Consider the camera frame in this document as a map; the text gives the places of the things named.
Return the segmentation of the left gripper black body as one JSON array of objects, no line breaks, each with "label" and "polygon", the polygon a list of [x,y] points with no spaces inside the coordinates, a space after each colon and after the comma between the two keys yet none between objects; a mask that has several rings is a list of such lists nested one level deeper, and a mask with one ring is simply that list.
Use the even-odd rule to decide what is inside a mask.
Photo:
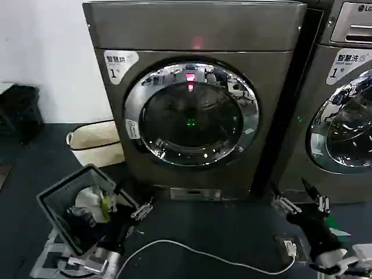
[{"label": "left gripper black body", "polygon": [[131,227],[137,224],[137,221],[131,217],[134,213],[133,208],[119,208],[117,212],[110,215],[106,235],[100,241],[100,247],[112,252],[124,252],[124,243]]}]

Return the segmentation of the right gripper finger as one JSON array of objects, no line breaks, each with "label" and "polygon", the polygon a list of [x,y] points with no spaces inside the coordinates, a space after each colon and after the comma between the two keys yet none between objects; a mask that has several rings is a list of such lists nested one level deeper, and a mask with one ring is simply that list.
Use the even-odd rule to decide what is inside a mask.
[{"label": "right gripper finger", "polygon": [[304,178],[301,178],[302,184],[305,188],[305,191],[310,196],[312,201],[315,201],[317,205],[317,210],[321,212],[324,216],[328,216],[330,214],[330,199],[328,196],[324,196],[315,186],[312,186],[308,181]]},{"label": "right gripper finger", "polygon": [[296,207],[287,198],[271,193],[271,206],[280,215],[296,214]]}]

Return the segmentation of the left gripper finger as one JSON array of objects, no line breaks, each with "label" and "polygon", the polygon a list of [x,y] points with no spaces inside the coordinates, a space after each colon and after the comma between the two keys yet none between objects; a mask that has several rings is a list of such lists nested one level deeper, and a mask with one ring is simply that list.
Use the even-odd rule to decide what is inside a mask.
[{"label": "left gripper finger", "polygon": [[116,203],[130,208],[137,208],[134,186],[131,181],[123,180],[116,185],[114,191]]},{"label": "left gripper finger", "polygon": [[131,214],[134,220],[143,220],[153,209],[153,197]]}]

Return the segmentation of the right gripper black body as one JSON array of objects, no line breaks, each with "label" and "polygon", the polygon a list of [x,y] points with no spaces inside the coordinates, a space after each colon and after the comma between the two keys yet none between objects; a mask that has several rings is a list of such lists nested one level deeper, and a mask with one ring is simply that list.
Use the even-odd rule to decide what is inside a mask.
[{"label": "right gripper black body", "polygon": [[303,231],[309,246],[311,259],[342,259],[347,250],[331,232],[327,217],[329,212],[319,210],[315,203],[289,203],[286,219]]}]

